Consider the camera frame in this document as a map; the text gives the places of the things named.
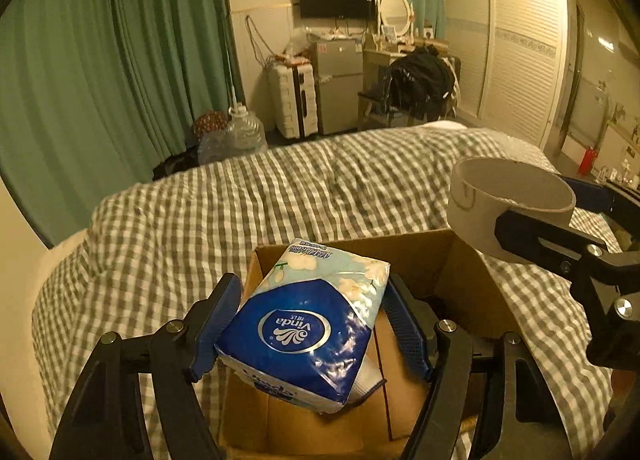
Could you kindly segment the white suitcase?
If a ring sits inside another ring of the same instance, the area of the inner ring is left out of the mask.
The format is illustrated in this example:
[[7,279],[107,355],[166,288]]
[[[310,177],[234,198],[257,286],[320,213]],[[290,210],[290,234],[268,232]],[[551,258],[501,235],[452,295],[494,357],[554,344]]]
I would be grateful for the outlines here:
[[274,122],[286,139],[304,139],[319,133],[319,119],[311,64],[289,67],[275,64],[268,70]]

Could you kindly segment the brown patterned bag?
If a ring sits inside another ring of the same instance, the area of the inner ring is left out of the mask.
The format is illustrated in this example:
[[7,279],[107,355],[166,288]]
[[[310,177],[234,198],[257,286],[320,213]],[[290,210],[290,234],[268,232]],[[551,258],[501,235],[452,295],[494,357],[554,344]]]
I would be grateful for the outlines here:
[[227,113],[220,110],[210,110],[194,121],[192,131],[198,139],[202,139],[208,133],[224,131],[228,122]]

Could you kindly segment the black clothes on chair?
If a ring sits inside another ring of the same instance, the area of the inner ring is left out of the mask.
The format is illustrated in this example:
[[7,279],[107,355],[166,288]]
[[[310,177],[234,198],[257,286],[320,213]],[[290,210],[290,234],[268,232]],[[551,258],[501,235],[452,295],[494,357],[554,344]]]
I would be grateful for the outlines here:
[[437,121],[447,113],[455,77],[433,45],[418,47],[386,69],[383,107],[386,111],[403,111],[418,120]]

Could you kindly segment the large green curtain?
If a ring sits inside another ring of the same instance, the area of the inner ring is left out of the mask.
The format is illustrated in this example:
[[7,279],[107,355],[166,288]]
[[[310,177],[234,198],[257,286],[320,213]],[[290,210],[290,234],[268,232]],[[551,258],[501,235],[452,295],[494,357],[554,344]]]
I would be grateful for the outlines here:
[[1,176],[40,240],[186,148],[243,97],[229,0],[11,0],[1,16]]

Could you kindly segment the clear water jug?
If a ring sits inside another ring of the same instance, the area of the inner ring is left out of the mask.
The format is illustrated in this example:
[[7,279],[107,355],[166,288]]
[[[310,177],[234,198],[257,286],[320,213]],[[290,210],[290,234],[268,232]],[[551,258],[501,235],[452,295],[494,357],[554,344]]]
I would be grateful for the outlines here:
[[198,143],[198,163],[206,165],[228,158],[260,154],[268,149],[262,121],[240,102],[229,108],[224,131],[206,134]]

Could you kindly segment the white louvred wardrobe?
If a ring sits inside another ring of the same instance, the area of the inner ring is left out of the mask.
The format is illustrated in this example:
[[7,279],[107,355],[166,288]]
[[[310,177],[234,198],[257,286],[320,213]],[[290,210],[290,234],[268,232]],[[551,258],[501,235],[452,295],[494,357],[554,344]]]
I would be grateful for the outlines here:
[[543,147],[563,94],[567,0],[444,0],[458,115]]

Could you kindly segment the white tape roll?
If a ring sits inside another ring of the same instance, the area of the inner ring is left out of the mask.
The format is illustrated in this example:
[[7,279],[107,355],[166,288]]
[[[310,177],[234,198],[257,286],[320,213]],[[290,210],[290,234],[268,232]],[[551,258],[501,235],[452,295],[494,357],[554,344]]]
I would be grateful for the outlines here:
[[573,189],[558,174],[537,165],[501,158],[465,158],[451,171],[449,227],[472,248],[508,263],[526,261],[500,246],[495,236],[500,215],[514,210],[566,226],[575,206]]

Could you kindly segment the grey checked duvet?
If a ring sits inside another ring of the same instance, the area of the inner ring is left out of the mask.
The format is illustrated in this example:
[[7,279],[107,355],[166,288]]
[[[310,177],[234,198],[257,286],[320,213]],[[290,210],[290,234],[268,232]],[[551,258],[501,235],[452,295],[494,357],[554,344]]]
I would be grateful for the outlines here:
[[[542,151],[488,130],[391,128],[330,137],[192,168],[105,198],[75,249],[38,293],[32,339],[55,434],[96,341],[144,336],[206,298],[224,272],[246,278],[250,254],[314,242],[448,228],[452,167],[518,160],[555,172]],[[585,354],[587,319],[566,280],[534,265],[482,261],[558,405],[577,458],[603,434],[611,371]]]

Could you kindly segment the wooden dressing table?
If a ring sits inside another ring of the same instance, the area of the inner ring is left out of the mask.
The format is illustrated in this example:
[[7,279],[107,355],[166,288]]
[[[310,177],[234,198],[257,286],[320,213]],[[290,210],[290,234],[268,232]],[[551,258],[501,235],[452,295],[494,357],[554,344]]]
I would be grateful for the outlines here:
[[417,38],[412,44],[399,43],[387,47],[386,43],[376,42],[368,36],[363,43],[362,51],[362,91],[358,93],[358,128],[364,128],[367,117],[376,105],[376,97],[372,95],[381,85],[386,69],[397,59],[405,57],[415,50],[433,47],[437,56],[447,56],[449,43],[437,38]]

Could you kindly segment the red bottle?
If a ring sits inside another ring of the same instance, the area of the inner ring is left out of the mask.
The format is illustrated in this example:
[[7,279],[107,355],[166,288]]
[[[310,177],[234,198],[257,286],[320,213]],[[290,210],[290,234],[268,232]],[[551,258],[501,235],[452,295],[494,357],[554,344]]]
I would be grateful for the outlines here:
[[591,173],[594,160],[597,159],[598,152],[593,147],[588,147],[585,150],[584,155],[582,156],[582,160],[580,161],[580,165],[578,166],[577,173],[580,176],[587,176]]

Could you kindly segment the silver mini fridge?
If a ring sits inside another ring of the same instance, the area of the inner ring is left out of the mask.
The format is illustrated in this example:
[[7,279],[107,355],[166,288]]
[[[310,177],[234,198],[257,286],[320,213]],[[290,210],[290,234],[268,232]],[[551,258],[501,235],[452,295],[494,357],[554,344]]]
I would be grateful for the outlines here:
[[311,61],[320,133],[334,135],[358,126],[358,94],[362,90],[362,46],[354,38],[319,40],[311,45]]

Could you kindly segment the blue Vinda tissue pack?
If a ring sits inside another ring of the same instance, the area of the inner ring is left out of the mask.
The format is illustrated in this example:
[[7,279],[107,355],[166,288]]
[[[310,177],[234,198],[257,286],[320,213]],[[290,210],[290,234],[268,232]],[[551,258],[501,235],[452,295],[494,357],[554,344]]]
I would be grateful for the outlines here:
[[299,407],[335,414],[385,380],[368,357],[390,264],[296,238],[215,346],[243,381]]

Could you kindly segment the white oval vanity mirror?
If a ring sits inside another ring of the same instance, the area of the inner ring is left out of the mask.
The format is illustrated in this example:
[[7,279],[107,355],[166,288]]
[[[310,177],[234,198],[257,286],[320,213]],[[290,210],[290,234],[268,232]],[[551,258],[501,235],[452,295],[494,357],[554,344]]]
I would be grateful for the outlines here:
[[411,33],[414,11],[408,0],[380,0],[378,18],[382,35],[395,35],[396,38]]

